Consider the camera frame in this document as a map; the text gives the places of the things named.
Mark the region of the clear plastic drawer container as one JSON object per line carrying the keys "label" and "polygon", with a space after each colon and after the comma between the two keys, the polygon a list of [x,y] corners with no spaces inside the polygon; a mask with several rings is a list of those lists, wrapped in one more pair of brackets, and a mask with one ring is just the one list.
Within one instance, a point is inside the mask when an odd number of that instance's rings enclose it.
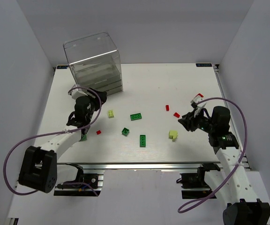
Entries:
{"label": "clear plastic drawer container", "polygon": [[107,32],[67,41],[63,49],[76,84],[107,95],[123,91],[120,53]]}

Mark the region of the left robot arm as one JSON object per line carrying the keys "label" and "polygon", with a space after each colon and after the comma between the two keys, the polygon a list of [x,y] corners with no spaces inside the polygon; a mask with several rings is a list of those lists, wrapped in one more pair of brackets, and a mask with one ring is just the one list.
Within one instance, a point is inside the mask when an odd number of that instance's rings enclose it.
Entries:
{"label": "left robot arm", "polygon": [[101,112],[107,93],[88,88],[87,93],[82,94],[72,88],[70,95],[75,98],[75,106],[64,129],[46,143],[26,149],[18,177],[20,185],[44,193],[51,192],[56,186],[84,185],[84,173],[79,165],[59,165],[58,160],[75,143],[85,140],[96,121],[93,114]]}

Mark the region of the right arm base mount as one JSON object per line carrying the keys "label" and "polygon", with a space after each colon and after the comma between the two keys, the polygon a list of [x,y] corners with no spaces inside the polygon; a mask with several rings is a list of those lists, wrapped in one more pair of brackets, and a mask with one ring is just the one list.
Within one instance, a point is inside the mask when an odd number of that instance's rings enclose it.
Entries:
{"label": "right arm base mount", "polygon": [[210,171],[221,171],[221,169],[215,163],[204,163],[194,173],[181,173],[176,183],[181,184],[182,199],[199,199],[211,194],[212,189],[204,180],[205,173]]}

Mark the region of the green long lego brick front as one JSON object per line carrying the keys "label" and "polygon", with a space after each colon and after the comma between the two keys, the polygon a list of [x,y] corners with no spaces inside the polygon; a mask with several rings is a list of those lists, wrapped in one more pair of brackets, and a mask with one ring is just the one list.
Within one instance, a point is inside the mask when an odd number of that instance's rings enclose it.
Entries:
{"label": "green long lego brick front", "polygon": [[140,135],[140,147],[146,147],[146,135]]}

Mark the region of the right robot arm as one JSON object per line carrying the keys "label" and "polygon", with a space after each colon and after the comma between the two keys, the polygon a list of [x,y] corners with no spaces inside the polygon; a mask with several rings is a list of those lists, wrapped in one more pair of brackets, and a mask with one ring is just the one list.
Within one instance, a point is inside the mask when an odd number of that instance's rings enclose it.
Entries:
{"label": "right robot arm", "polygon": [[216,165],[198,168],[198,178],[204,181],[212,193],[226,206],[223,211],[225,225],[266,225],[270,218],[270,205],[257,196],[245,168],[239,162],[242,151],[236,137],[229,131],[230,111],[216,106],[208,117],[204,109],[194,109],[183,115],[178,122],[187,131],[200,129],[208,134],[210,146],[214,149],[227,181]]}

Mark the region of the green small lego brick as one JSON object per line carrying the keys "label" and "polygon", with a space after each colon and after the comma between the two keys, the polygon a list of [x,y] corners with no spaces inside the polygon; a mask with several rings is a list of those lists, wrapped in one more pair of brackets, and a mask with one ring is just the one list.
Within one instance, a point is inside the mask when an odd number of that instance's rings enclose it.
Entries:
{"label": "green small lego brick", "polygon": [[130,130],[128,129],[128,128],[123,128],[123,130],[122,130],[122,135],[124,135],[124,136],[128,136],[128,134],[129,134],[129,132],[130,132]]}

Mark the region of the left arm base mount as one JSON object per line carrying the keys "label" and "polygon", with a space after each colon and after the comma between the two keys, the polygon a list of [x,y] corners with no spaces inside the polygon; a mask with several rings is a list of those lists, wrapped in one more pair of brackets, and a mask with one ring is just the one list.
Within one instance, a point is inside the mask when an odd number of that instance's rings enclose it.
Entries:
{"label": "left arm base mount", "polygon": [[97,197],[103,186],[103,172],[77,164],[57,165],[54,196]]}

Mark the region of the green long lego brick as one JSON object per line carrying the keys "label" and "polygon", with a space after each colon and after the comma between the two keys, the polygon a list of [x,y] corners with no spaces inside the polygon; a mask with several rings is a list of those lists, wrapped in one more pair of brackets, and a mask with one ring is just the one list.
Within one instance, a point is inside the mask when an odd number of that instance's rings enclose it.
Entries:
{"label": "green long lego brick", "polygon": [[131,121],[140,120],[140,119],[142,119],[142,115],[141,115],[141,113],[131,114],[130,119],[131,119]]}
{"label": "green long lego brick", "polygon": [[140,135],[140,147],[146,147],[146,135]]}

